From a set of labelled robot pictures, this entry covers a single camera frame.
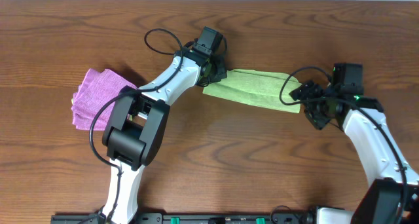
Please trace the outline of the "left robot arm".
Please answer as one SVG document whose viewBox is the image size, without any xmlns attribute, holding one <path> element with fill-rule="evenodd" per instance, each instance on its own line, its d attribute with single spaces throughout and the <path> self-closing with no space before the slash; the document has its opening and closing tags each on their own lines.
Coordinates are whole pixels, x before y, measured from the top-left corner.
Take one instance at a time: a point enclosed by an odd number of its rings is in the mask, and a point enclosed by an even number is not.
<svg viewBox="0 0 419 224">
<path fill-rule="evenodd" d="M 160 149 L 171 105 L 189 88 L 227 76 L 220 46 L 227 46 L 226 38 L 205 27 L 199 38 L 179 44 L 171 64 L 155 80 L 139 88 L 125 86 L 99 109 L 101 115 L 113 108 L 102 137 L 111 182 L 98 223 L 130 223 L 135 218 L 141 177 Z"/>
</svg>

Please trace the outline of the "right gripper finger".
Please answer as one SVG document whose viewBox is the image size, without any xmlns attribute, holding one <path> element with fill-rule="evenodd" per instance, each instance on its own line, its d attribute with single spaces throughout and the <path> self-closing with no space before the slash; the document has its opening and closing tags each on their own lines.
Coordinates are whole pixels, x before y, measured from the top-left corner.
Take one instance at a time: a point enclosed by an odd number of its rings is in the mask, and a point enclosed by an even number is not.
<svg viewBox="0 0 419 224">
<path fill-rule="evenodd" d="M 313 81 L 301 84 L 289 93 L 293 100 L 309 100 L 323 96 L 323 88 Z"/>
<path fill-rule="evenodd" d="M 331 121 L 331 119 L 319 111 L 304 110 L 304 114 L 308 121 L 316 130 L 322 130 Z"/>
</svg>

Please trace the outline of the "light green microfibre cloth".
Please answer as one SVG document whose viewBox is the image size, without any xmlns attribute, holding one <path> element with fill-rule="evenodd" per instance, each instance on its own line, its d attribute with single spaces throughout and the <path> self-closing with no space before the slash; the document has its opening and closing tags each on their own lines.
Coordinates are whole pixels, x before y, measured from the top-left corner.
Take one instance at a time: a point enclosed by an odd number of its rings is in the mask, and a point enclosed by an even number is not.
<svg viewBox="0 0 419 224">
<path fill-rule="evenodd" d="M 287 106 L 282 101 L 292 103 L 289 93 L 300 85 L 286 73 L 233 69 L 227 72 L 227 78 L 206 86 L 203 93 L 254 107 L 299 113 L 299 105 Z"/>
</svg>

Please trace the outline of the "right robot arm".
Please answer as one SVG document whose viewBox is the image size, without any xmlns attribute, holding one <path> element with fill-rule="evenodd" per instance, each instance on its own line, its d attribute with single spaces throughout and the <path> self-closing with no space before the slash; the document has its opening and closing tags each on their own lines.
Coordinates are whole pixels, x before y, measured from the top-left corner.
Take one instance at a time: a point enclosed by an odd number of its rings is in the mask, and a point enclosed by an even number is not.
<svg viewBox="0 0 419 224">
<path fill-rule="evenodd" d="M 305 223 L 417 223 L 418 173 L 398 148 L 382 104 L 364 95 L 363 67 L 336 63 L 329 84 L 313 81 L 290 91 L 293 105 L 303 105 L 312 126 L 323 129 L 331 120 L 353 143 L 369 189 L 354 212 L 320 207 Z"/>
</svg>

